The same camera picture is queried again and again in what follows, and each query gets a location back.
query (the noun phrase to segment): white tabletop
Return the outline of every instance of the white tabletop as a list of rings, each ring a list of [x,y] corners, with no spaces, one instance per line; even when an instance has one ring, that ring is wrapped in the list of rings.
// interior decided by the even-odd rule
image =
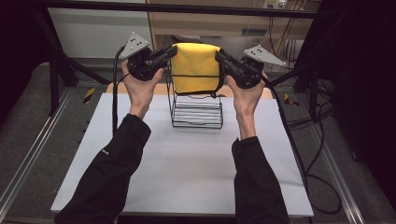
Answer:
[[[220,130],[172,127],[168,97],[155,95],[144,121],[152,130],[142,162],[131,178],[123,214],[156,216],[232,216],[235,168],[231,145],[239,131],[233,98],[222,98]],[[78,148],[51,210],[70,201],[82,174],[111,139],[112,94],[104,93]],[[119,94],[119,122],[129,110],[129,98]],[[275,100],[260,100],[257,135],[282,189],[291,217],[312,217],[303,181]]]

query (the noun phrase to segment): white wall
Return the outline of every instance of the white wall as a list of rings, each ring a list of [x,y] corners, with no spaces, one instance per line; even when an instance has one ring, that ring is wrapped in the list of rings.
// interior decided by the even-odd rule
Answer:
[[[102,2],[146,3],[145,0]],[[152,46],[147,12],[49,8],[64,52],[76,58],[114,58],[132,31]]]

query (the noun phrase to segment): hand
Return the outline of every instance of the hand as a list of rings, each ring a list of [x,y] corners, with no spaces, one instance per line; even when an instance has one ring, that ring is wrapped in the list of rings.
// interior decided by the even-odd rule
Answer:
[[[240,89],[231,76],[227,76],[226,79],[228,86],[233,91],[233,107],[236,112],[241,140],[256,136],[254,111],[262,97],[264,82],[261,81],[251,89]]]
[[[131,100],[131,108],[129,113],[136,115],[140,119],[145,117],[149,110],[154,89],[158,82],[163,77],[163,68],[158,69],[154,77],[150,81],[141,81],[129,75],[128,60],[121,64],[122,73],[127,77],[124,79],[126,90],[128,91],[129,99]]]

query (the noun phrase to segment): yellow fabric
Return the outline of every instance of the yellow fabric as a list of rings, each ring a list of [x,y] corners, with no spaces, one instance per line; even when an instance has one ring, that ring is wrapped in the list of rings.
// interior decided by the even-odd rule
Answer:
[[[215,76],[215,77],[173,77],[176,93],[214,91],[219,85],[219,63],[215,60],[219,47],[179,43],[177,55],[171,60],[172,75]]]

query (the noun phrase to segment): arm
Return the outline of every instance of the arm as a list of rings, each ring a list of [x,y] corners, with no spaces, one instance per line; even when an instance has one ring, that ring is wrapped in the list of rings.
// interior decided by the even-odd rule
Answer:
[[[129,74],[126,63],[122,64],[122,72]],[[147,82],[132,76],[124,79],[131,99],[129,114],[110,143],[93,159],[73,198],[56,216],[56,223],[114,223],[125,205],[130,178],[139,166],[143,147],[149,140],[151,130],[142,119],[149,110],[154,88],[162,74],[163,69],[160,69]]]
[[[279,183],[256,136],[254,111],[264,83],[242,90],[232,77],[227,76],[227,82],[233,91],[241,139],[233,143],[236,220],[239,224],[290,223]]]

